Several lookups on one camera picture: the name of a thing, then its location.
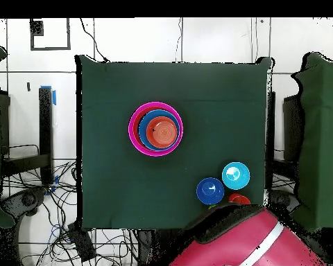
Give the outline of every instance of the black frame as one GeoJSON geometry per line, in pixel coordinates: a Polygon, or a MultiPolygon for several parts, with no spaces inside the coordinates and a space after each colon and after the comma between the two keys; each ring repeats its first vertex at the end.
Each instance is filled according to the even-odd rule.
{"type": "Polygon", "coordinates": [[[43,48],[35,48],[35,36],[43,35],[43,21],[42,25],[42,33],[37,34],[35,32],[35,22],[33,19],[30,19],[30,32],[31,32],[31,51],[53,51],[53,50],[70,50],[70,23],[69,18],[67,18],[67,47],[43,47],[43,48]]]}

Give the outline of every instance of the bowl rim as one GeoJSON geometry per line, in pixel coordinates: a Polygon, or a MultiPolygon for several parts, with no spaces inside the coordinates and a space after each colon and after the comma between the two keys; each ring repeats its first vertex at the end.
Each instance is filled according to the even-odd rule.
{"type": "Polygon", "coordinates": [[[166,117],[166,116],[157,116],[157,117],[155,117],[155,118],[152,118],[150,121],[149,121],[149,123],[148,123],[148,125],[147,125],[147,127],[146,127],[146,138],[147,138],[147,140],[148,140],[148,142],[153,146],[153,147],[155,147],[155,148],[160,148],[160,149],[165,149],[165,148],[170,148],[177,140],[178,140],[178,135],[179,135],[179,133],[178,133],[178,127],[176,126],[176,124],[169,118],[169,117],[166,117]],[[155,146],[155,145],[153,145],[152,144],[152,142],[151,142],[151,140],[150,140],[150,136],[148,135],[148,129],[150,128],[150,124],[153,122],[153,121],[157,121],[158,119],[164,119],[163,121],[168,121],[168,123],[170,123],[170,124],[172,124],[174,127],[175,127],[175,129],[176,129],[176,136],[175,136],[175,139],[167,146],[167,147],[163,147],[163,148],[161,148],[161,147],[157,147],[157,146],[155,146]]]}
{"type": "Polygon", "coordinates": [[[215,204],[217,204],[217,203],[204,203],[204,202],[200,199],[200,196],[199,196],[199,194],[198,194],[198,187],[199,187],[199,186],[201,185],[201,183],[202,183],[203,181],[205,181],[206,179],[215,179],[216,181],[218,181],[218,182],[221,184],[221,187],[222,187],[222,189],[223,189],[223,195],[222,195],[222,197],[220,198],[220,200],[219,200],[217,203],[219,203],[220,201],[222,201],[222,199],[225,197],[225,187],[224,187],[222,181],[220,181],[220,180],[217,179],[216,177],[205,177],[204,179],[200,180],[199,183],[197,184],[197,187],[196,187],[196,196],[197,196],[197,198],[200,200],[200,202],[202,202],[202,203],[205,204],[205,205],[215,205],[215,204]]]}
{"type": "Polygon", "coordinates": [[[167,110],[165,110],[165,109],[160,109],[159,107],[157,108],[157,109],[153,109],[153,110],[151,110],[151,111],[148,111],[148,112],[146,112],[142,117],[141,117],[141,119],[137,122],[135,122],[135,124],[137,124],[138,123],[138,126],[137,126],[137,134],[136,134],[136,132],[135,132],[135,136],[137,135],[137,140],[138,140],[138,142],[143,146],[143,147],[147,147],[149,150],[152,150],[152,151],[156,151],[156,152],[161,152],[161,151],[165,151],[165,150],[168,150],[169,148],[171,148],[171,146],[172,145],[174,145],[175,143],[176,143],[176,141],[178,140],[178,137],[179,137],[179,134],[180,134],[180,125],[179,125],[179,122],[178,122],[178,119],[176,118],[176,116],[174,115],[174,114],[172,114],[171,112],[169,112],[169,111],[167,111],[167,110]],[[176,139],[174,140],[174,142],[169,146],[169,147],[165,147],[165,148],[158,148],[158,147],[155,147],[152,143],[150,143],[149,142],[149,144],[150,145],[146,145],[143,141],[142,141],[142,139],[141,139],[141,136],[140,136],[140,133],[139,133],[139,127],[140,127],[140,125],[141,125],[141,122],[146,118],[146,116],[148,115],[148,114],[150,114],[151,112],[154,112],[154,111],[159,111],[159,110],[162,110],[163,112],[167,112],[168,114],[170,114],[170,115],[172,115],[172,117],[176,120],[176,123],[174,123],[174,120],[173,119],[171,119],[171,121],[173,121],[173,123],[176,125],[176,129],[177,129],[177,137],[176,137],[176,139]]]}
{"type": "Polygon", "coordinates": [[[174,108],[172,108],[172,106],[170,106],[166,103],[163,103],[163,102],[154,101],[154,102],[148,102],[148,103],[145,103],[145,104],[139,106],[137,108],[137,110],[133,113],[133,115],[130,119],[130,122],[128,124],[128,136],[130,137],[130,141],[132,142],[134,147],[141,153],[148,155],[148,156],[152,156],[152,157],[164,156],[164,155],[167,155],[167,154],[173,152],[176,149],[176,147],[178,147],[179,143],[181,142],[182,133],[183,133],[182,120],[181,120],[179,113],[174,108]],[[162,109],[171,112],[175,116],[176,120],[179,122],[179,128],[180,128],[179,133],[180,134],[178,136],[178,140],[169,149],[163,150],[163,151],[152,151],[152,150],[149,150],[147,147],[141,146],[138,143],[138,140],[134,136],[133,127],[135,125],[135,120],[136,120],[138,114],[141,111],[143,111],[144,109],[146,109],[148,107],[154,107],[154,106],[161,107],[162,109]]]}
{"type": "Polygon", "coordinates": [[[222,170],[222,181],[223,181],[223,183],[225,184],[225,186],[226,186],[227,188],[230,188],[231,190],[240,190],[241,188],[244,188],[245,186],[247,186],[247,185],[249,184],[249,181],[250,181],[250,171],[249,171],[248,166],[247,166],[246,164],[242,163],[242,162],[239,162],[239,161],[233,161],[233,162],[230,162],[230,163],[227,164],[227,165],[223,168],[223,170],[222,170]],[[225,180],[224,180],[224,178],[227,178],[227,177],[224,176],[225,170],[229,168],[229,165],[234,164],[234,163],[239,163],[241,166],[243,166],[244,168],[246,168],[247,173],[248,173],[248,175],[249,175],[249,176],[248,176],[248,181],[247,181],[242,187],[240,187],[240,188],[234,188],[234,187],[231,188],[231,187],[229,187],[229,186],[226,184],[226,182],[225,182],[225,180]]]}

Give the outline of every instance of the pink bowl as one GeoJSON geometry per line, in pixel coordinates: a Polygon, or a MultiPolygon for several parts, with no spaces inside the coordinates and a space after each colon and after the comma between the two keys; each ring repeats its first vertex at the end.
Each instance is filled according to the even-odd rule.
{"type": "Polygon", "coordinates": [[[132,144],[135,146],[135,148],[140,151],[141,153],[148,155],[148,156],[152,156],[152,157],[158,157],[158,156],[164,156],[169,154],[170,152],[173,152],[174,149],[176,147],[178,147],[179,143],[181,142],[181,138],[182,138],[182,131],[183,131],[183,127],[182,127],[182,121],[181,121],[181,117],[179,115],[179,113],[172,108],[172,106],[169,106],[165,103],[162,102],[149,102],[146,104],[143,104],[142,106],[140,106],[135,113],[133,113],[130,122],[128,124],[128,135],[130,137],[130,141],[132,142],[132,144]],[[136,124],[138,124],[140,118],[141,118],[141,112],[145,112],[146,109],[151,108],[151,107],[158,107],[160,109],[164,109],[169,111],[170,113],[172,113],[176,120],[179,122],[179,136],[178,136],[178,140],[176,141],[176,143],[169,148],[168,150],[164,150],[164,151],[153,151],[153,150],[149,150],[147,147],[145,147],[144,145],[142,145],[142,143],[140,142],[139,139],[137,139],[135,137],[135,126],[136,124]]]}

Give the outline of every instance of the red bowl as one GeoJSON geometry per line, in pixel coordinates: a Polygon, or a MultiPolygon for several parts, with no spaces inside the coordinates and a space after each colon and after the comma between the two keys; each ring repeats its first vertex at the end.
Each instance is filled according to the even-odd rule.
{"type": "Polygon", "coordinates": [[[178,129],[175,123],[168,117],[158,116],[147,125],[146,135],[149,143],[156,148],[167,148],[178,137],[178,129]]]}
{"type": "Polygon", "coordinates": [[[135,121],[133,123],[133,134],[135,135],[135,139],[137,140],[137,142],[142,146],[144,146],[144,145],[141,142],[141,139],[139,138],[139,135],[138,135],[139,122],[141,121],[142,117],[145,116],[148,112],[150,112],[152,110],[156,110],[156,109],[161,109],[161,108],[158,106],[151,106],[146,109],[143,109],[140,113],[138,113],[138,115],[136,116],[135,121]]]}

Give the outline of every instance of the white stripe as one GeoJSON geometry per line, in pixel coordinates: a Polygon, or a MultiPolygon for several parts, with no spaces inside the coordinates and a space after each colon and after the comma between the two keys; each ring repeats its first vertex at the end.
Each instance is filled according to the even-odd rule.
{"type": "Polygon", "coordinates": [[[270,249],[277,238],[279,238],[283,229],[284,226],[280,222],[277,222],[271,232],[260,243],[258,248],[256,248],[252,254],[240,264],[240,266],[253,266],[266,253],[266,251],[270,249]]]}

